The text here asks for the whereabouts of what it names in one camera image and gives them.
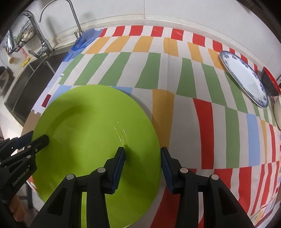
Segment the green plate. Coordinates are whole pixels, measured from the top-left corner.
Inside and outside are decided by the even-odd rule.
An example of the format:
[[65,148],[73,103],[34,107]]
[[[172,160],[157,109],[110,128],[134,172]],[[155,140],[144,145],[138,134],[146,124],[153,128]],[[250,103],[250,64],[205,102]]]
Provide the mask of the green plate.
[[147,114],[128,94],[105,85],[73,88],[41,115],[33,137],[44,134],[50,142],[37,153],[32,176],[43,201],[68,174],[90,174],[123,147],[118,189],[106,196],[110,226],[127,227],[147,212],[161,179],[160,147]]

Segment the red black bowl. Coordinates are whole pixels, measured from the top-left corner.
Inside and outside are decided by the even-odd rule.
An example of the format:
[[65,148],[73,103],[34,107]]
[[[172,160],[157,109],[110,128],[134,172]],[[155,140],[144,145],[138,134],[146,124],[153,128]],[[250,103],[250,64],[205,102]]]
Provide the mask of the red black bowl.
[[273,77],[272,73],[266,68],[263,67],[261,73],[262,84],[265,87],[265,90],[270,96],[279,96],[280,87],[276,79]]

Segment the blue white plate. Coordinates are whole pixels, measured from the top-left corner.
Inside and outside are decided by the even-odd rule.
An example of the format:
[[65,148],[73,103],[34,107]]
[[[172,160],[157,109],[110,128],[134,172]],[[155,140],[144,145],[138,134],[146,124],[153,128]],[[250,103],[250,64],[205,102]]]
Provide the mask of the blue white plate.
[[225,68],[251,100],[259,107],[267,108],[269,98],[255,71],[243,59],[229,51],[223,50],[219,55]]

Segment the white bowl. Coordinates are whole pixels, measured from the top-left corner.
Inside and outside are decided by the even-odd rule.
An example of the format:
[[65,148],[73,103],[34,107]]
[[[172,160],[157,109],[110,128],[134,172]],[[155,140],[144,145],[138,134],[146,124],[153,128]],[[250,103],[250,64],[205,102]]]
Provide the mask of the white bowl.
[[281,130],[281,99],[280,96],[277,97],[274,106],[274,117],[278,128]]

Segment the steel kitchen sink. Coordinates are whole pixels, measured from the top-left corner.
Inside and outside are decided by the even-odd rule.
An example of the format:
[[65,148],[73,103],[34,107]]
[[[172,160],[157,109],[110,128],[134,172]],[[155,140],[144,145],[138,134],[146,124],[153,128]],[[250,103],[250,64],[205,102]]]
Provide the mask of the steel kitchen sink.
[[60,50],[51,56],[36,59],[27,64],[19,75],[4,104],[20,125],[25,124],[32,107],[54,76],[66,54],[67,51]]

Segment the colourful striped cloth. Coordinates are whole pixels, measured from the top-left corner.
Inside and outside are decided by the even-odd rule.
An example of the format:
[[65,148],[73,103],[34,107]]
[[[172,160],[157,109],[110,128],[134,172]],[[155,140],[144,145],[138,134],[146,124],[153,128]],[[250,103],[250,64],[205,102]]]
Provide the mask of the colourful striped cloth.
[[[223,67],[228,47],[181,29],[116,26],[89,29],[69,50],[39,96],[24,130],[35,130],[60,95],[105,85],[147,114],[159,147],[198,175],[218,175],[256,227],[280,200],[280,131],[273,108],[257,106]],[[132,227],[174,227],[179,197],[160,179],[157,195]]]

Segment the chrome pull-down faucet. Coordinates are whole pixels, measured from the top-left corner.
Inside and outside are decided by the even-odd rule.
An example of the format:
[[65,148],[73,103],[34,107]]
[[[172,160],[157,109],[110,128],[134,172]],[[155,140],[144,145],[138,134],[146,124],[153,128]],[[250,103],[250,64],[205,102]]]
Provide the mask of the chrome pull-down faucet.
[[37,21],[35,20],[33,13],[28,10],[25,10],[20,15],[27,17],[31,21],[35,33],[38,36],[41,43],[41,49],[38,52],[32,52],[29,50],[29,53],[32,54],[37,59],[40,59],[44,54],[46,54],[47,56],[51,55],[54,52],[54,49],[50,45],[49,41],[44,37]]

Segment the thin gooseneck faucet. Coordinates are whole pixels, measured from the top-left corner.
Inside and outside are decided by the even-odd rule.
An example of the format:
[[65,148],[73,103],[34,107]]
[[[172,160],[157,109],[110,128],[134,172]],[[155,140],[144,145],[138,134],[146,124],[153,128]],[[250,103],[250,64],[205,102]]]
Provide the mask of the thin gooseneck faucet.
[[39,1],[39,25],[46,38],[74,28],[80,36],[83,31],[76,14],[74,1]]

